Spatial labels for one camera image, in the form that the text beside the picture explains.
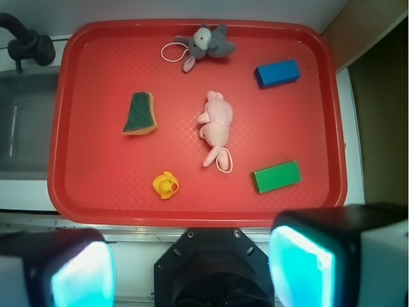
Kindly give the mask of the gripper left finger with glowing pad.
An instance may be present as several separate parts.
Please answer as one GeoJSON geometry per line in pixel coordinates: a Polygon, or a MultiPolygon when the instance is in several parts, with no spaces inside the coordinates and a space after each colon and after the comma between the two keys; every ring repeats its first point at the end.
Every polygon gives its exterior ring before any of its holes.
{"type": "Polygon", "coordinates": [[[113,251],[94,229],[1,234],[1,306],[114,306],[113,251]]]}

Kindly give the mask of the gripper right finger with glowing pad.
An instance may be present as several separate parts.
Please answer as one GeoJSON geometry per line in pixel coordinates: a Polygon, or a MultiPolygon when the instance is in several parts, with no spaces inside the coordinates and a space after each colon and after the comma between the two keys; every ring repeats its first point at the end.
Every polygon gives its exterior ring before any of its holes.
{"type": "Polygon", "coordinates": [[[283,306],[407,306],[408,207],[282,211],[268,264],[283,306]]]}

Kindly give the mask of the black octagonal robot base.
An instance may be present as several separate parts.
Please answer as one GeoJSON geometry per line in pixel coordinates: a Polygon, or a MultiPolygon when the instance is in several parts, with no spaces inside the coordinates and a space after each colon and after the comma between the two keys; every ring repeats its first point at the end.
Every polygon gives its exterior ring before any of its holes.
{"type": "Polygon", "coordinates": [[[268,257],[237,228],[189,228],[153,269],[155,306],[275,304],[268,257]]]}

